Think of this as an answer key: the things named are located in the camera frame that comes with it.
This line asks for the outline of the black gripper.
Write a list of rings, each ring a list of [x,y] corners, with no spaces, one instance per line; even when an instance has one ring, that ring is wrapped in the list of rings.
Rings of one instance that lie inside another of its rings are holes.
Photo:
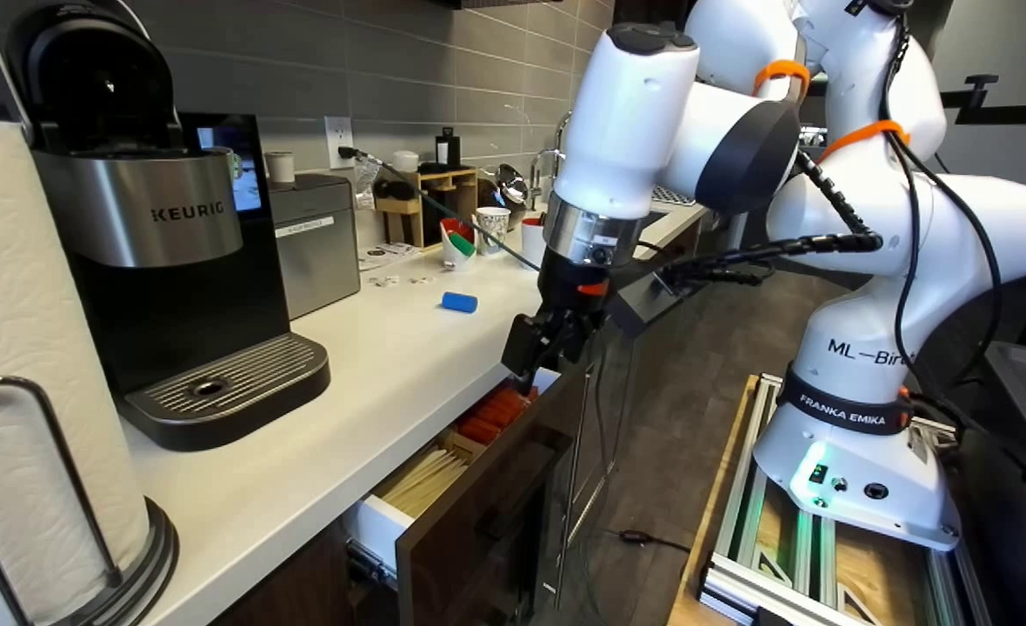
[[[577,362],[606,321],[609,270],[543,255],[541,311],[512,321],[501,364],[523,378]]]

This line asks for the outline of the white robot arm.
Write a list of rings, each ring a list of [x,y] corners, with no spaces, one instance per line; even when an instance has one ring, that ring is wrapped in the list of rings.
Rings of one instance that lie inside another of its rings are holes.
[[[617,23],[585,67],[546,207],[543,306],[512,324],[519,374],[571,357],[660,188],[759,212],[772,258],[863,285],[810,314],[755,462],[810,513],[929,548],[959,541],[901,385],[929,334],[1026,278],[1026,184],[935,173],[948,113],[909,35],[914,0],[696,0]]]

